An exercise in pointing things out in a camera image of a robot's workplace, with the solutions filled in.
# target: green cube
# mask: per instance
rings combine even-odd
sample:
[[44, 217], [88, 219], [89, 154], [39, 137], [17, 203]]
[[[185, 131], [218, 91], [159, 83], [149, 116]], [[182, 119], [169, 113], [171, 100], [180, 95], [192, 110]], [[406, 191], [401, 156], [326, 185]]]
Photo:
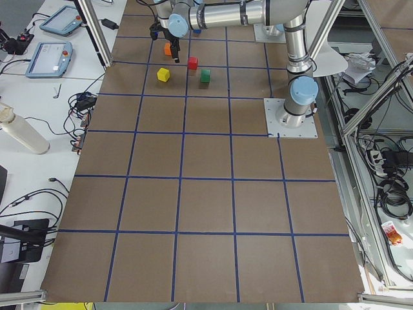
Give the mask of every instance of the green cube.
[[211, 70], [202, 69], [201, 71], [201, 83], [209, 83], [211, 79]]

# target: blue joint cap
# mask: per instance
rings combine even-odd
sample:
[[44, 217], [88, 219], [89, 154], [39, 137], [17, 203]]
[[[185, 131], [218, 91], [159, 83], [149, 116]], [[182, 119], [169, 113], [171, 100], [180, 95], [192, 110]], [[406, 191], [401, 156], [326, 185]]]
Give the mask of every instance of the blue joint cap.
[[318, 84], [312, 77], [300, 76], [293, 80], [290, 93], [298, 105], [309, 105], [316, 100]]
[[284, 32], [284, 25], [283, 24], [278, 24], [278, 25], [276, 25], [276, 29], [278, 31]]
[[179, 14], [170, 14], [169, 16], [169, 32], [176, 37], [183, 37], [189, 30], [188, 23], [185, 18]]

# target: cube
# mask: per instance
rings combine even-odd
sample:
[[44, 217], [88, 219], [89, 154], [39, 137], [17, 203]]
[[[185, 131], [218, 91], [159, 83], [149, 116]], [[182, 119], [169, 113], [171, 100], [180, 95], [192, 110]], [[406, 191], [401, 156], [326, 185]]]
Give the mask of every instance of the cube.
[[172, 52], [170, 51], [170, 43], [165, 43], [165, 47], [163, 48], [166, 56], [172, 56]]
[[188, 58], [188, 69], [196, 70], [198, 67], [198, 58], [197, 57], [189, 57]]
[[170, 78], [170, 72], [168, 69], [165, 69], [165, 68], [160, 68], [157, 71], [156, 75], [157, 75], [157, 79], [162, 82], [167, 82]]
[[202, 69], [201, 71], [201, 83], [209, 83], [211, 78], [211, 70]]

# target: red cube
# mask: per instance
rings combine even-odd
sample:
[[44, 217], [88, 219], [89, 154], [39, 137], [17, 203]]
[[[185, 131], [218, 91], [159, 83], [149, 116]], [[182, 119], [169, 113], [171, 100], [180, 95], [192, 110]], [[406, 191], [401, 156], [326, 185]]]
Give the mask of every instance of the red cube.
[[189, 57], [188, 58], [188, 69], [196, 70], [198, 67], [198, 58], [197, 57]]

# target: yellow cube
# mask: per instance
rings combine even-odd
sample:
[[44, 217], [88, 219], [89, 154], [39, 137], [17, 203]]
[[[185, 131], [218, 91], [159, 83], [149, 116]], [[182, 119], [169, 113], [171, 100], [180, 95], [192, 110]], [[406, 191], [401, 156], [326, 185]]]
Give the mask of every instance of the yellow cube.
[[167, 82], [170, 78], [170, 72], [168, 69], [160, 68], [157, 72], [157, 79], [162, 82]]

